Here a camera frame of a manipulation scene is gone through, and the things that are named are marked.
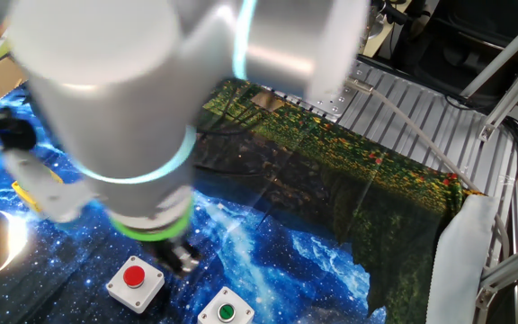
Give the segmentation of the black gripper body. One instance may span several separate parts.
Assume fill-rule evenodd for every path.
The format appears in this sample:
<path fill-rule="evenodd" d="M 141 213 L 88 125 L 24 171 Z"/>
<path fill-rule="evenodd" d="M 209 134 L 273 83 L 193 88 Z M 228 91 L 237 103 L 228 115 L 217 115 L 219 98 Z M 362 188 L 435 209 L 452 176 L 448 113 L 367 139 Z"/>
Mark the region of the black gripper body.
<path fill-rule="evenodd" d="M 150 250 L 155 260 L 164 266 L 173 266 L 177 262 L 173 253 L 175 246 L 189 245 L 186 238 L 168 238 L 150 243 Z"/>

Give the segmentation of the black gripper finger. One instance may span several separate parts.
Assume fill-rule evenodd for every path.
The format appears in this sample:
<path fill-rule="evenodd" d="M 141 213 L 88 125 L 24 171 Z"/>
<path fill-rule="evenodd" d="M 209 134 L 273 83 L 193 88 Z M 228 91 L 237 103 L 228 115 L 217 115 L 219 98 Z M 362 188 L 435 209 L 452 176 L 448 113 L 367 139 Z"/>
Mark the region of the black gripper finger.
<path fill-rule="evenodd" d="M 200 252 L 191 245 L 175 246 L 173 253 L 177 259 L 173 269 L 178 275 L 191 273 L 200 263 Z"/>

